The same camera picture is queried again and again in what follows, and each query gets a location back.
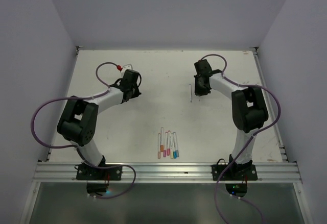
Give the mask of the light blue pen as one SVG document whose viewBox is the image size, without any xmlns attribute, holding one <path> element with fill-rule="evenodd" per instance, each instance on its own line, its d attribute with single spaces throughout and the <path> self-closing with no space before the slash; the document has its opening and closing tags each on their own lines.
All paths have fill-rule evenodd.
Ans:
<svg viewBox="0 0 327 224">
<path fill-rule="evenodd" d="M 192 92 L 192 85 L 189 84 L 189 91 L 190 91 L 190 103 L 192 102 L 193 100 L 193 92 Z"/>
</svg>

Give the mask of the blue cap pen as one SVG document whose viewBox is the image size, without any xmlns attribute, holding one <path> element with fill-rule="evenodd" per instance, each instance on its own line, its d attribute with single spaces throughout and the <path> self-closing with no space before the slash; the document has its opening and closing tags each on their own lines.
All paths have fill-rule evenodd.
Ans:
<svg viewBox="0 0 327 224">
<path fill-rule="evenodd" d="M 176 158 L 178 158 L 179 157 L 179 149 L 178 149 L 178 142 L 177 142 L 176 132 L 173 133 L 173 142 L 174 142 L 174 152 L 176 154 Z"/>
</svg>

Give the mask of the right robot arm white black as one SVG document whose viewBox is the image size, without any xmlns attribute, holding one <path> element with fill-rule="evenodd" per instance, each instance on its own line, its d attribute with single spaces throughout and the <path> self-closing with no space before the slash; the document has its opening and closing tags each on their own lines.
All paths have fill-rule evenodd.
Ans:
<svg viewBox="0 0 327 224">
<path fill-rule="evenodd" d="M 232 120 L 237 128 L 237 135 L 229 163 L 234 168 L 251 165 L 256 132 L 269 118 L 261 88 L 228 81 L 223 72 L 219 69 L 213 70 L 206 59 L 195 62 L 194 67 L 196 96 L 205 96 L 214 90 L 231 101 Z"/>
</svg>

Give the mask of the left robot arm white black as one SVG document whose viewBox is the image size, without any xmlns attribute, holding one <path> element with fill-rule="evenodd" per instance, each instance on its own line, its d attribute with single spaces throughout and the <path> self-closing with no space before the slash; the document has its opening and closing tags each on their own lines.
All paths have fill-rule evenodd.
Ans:
<svg viewBox="0 0 327 224">
<path fill-rule="evenodd" d="M 137 84 L 140 79 L 139 72 L 128 69 L 120 81 L 109 86 L 105 95 L 98 95 L 90 100 L 72 96 L 67 101 L 57 124 L 57 132 L 77 148 L 78 154 L 87 165 L 99 168 L 105 162 L 93 140 L 98 115 L 140 96 Z"/>
</svg>

